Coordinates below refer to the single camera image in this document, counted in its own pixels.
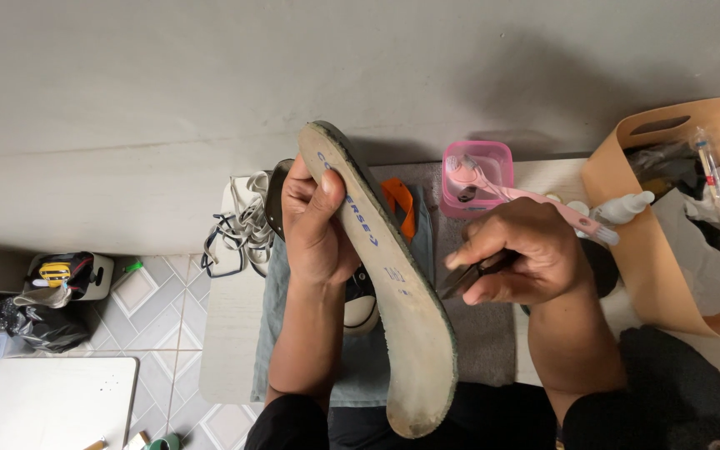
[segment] black scissors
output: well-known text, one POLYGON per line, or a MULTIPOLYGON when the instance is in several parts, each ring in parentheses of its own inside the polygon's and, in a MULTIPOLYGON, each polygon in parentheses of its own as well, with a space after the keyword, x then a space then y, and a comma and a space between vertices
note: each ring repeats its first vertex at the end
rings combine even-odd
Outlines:
POLYGON ((456 268, 446 276, 446 279, 439 287, 442 290, 445 289, 445 292, 441 295, 441 300, 465 294, 465 291, 468 291, 477 280, 485 275, 494 274, 512 266, 519 257, 521 257, 521 253, 515 250, 503 249, 478 263, 475 262, 470 266, 463 265, 456 268))

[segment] insole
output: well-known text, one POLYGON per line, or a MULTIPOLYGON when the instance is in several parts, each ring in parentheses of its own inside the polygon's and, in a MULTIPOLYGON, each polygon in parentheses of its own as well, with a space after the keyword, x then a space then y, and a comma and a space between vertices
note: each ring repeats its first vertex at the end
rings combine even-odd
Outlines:
POLYGON ((387 415, 396 433, 416 438, 440 425, 458 377, 455 334, 435 290, 418 268, 383 194, 349 139, 327 122, 308 123, 299 152, 317 182, 326 169, 346 185, 337 210, 377 293, 390 360, 387 415))

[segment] pink toothbrush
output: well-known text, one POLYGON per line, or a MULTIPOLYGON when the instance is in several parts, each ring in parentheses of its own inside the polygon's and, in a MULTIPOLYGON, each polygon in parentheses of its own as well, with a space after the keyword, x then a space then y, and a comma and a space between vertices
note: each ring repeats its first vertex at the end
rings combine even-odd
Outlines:
POLYGON ((538 203, 552 203, 571 227, 586 233, 588 236, 599 238, 609 245, 616 245, 619 241, 618 233, 615 231, 604 227, 601 223, 560 202, 535 194, 535 192, 498 186, 488 181, 485 178, 483 169, 479 167, 474 158, 468 155, 463 155, 459 160, 456 156, 448 156, 446 158, 446 174, 449 179, 457 184, 478 187, 508 202, 518 197, 529 197, 538 203))

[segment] tiled floor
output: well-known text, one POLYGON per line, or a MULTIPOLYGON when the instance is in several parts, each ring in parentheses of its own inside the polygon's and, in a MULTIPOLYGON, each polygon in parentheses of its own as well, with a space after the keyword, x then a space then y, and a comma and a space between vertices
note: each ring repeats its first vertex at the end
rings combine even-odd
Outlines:
POLYGON ((198 393, 210 279, 199 255, 139 256, 115 261, 105 300, 91 303, 90 342, 58 356, 140 359, 130 436, 176 433, 187 450, 243 448, 262 404, 210 404, 198 393))

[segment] shoelace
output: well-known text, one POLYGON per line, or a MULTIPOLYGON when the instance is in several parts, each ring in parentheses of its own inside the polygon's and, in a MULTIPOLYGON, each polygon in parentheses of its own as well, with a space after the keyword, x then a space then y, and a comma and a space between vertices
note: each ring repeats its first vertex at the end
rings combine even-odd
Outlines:
POLYGON ((256 194, 244 209, 241 209, 241 204, 238 201, 235 179, 230 178, 230 193, 235 206, 235 214, 229 217, 222 214, 213 215, 215 219, 220 220, 210 229, 204 244, 201 266, 207 271, 210 278, 234 275, 242 271, 244 259, 248 260, 251 267, 265 278, 265 274, 257 267, 268 262, 269 250, 274 241, 274 230, 265 220, 265 197, 268 193, 268 178, 268 172, 264 170, 255 172, 249 177, 249 180, 246 181, 246 189, 256 194), (240 265, 234 271, 213 275, 210 268, 214 264, 218 264, 218 258, 210 251, 210 247, 219 235, 229 250, 239 252, 240 265))

